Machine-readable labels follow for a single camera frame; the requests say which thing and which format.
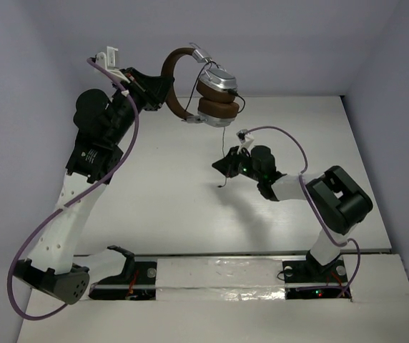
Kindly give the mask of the brown silver headphones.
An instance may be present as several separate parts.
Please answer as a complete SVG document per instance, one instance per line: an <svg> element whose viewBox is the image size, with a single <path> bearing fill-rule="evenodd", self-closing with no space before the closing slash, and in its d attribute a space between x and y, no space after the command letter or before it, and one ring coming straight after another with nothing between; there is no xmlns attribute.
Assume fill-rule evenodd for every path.
<svg viewBox="0 0 409 343"><path fill-rule="evenodd" d="M229 126L240 111L240 105L235 101L238 95L236 77L219 65L206 50L194 43L169 53L162 65L161 75L173 77L177 62L185 56L190 56L203 65L192 87L192 90L200 95L197 113L188 112L180 104L173 86L165 99L167 107L189 124L203 123L214 128Z"/></svg>

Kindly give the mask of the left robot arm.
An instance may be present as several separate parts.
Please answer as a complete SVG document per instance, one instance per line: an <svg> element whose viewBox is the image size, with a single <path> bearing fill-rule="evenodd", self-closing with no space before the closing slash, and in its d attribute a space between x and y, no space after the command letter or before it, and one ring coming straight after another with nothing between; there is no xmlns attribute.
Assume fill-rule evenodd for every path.
<svg viewBox="0 0 409 343"><path fill-rule="evenodd" d="M8 296L18 279L63 303L77 303L92 295L98 284L136 282L139 270L134 254L116 245L98 254L76 258L79 238L98 199L134 146L122 151L119 143L130 128L139 129L141 111L156 111L169 101L172 71L147 76L134 68L112 77L115 92L82 92L75 103L73 122L78 129L65 166L64 183L54 212L31 234L38 241L26 258L18 252L9 268Z"/></svg>

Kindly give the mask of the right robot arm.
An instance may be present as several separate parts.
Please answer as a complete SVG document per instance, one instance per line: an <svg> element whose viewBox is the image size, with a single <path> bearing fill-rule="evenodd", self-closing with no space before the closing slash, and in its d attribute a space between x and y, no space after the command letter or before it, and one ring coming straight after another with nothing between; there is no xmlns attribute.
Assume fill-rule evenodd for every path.
<svg viewBox="0 0 409 343"><path fill-rule="evenodd" d="M341 166L312 177L283 174L267 146L250 151L234 146L212 168L228 179L242 175L254 180L266 200L305 200L310 205L322 231L304 261L287 263L286 282L326 282L351 231L373 210L370 197Z"/></svg>

